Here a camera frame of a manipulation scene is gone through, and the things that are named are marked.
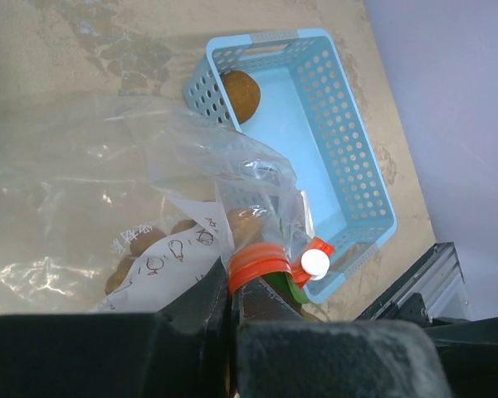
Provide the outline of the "brown kiwi fruit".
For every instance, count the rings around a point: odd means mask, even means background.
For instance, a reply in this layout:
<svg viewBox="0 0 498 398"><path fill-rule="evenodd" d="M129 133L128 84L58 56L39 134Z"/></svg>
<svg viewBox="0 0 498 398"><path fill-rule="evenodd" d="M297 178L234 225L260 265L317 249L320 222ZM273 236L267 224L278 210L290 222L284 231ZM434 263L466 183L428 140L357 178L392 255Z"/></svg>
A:
<svg viewBox="0 0 498 398"><path fill-rule="evenodd" d="M260 104L259 85L241 70L233 70L223 74L221 78L238 123L245 123L255 114Z"/></svg>

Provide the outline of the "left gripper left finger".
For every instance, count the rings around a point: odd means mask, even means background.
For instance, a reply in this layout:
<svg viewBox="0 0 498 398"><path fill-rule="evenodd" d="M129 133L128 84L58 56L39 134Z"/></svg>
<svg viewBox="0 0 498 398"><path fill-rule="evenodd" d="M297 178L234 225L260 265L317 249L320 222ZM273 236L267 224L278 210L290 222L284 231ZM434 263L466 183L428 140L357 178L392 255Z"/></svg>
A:
<svg viewBox="0 0 498 398"><path fill-rule="evenodd" d="M0 397L224 397L227 276L157 313L0 316Z"/></svg>

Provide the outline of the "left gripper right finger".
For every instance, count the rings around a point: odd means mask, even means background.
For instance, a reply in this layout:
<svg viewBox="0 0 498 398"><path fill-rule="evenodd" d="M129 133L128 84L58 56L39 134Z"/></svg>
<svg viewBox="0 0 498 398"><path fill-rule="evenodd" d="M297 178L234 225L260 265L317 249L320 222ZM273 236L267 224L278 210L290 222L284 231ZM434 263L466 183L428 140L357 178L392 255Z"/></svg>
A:
<svg viewBox="0 0 498 398"><path fill-rule="evenodd" d="M242 397L450 397L436 348L397 320L315 322L262 279L232 296Z"/></svg>

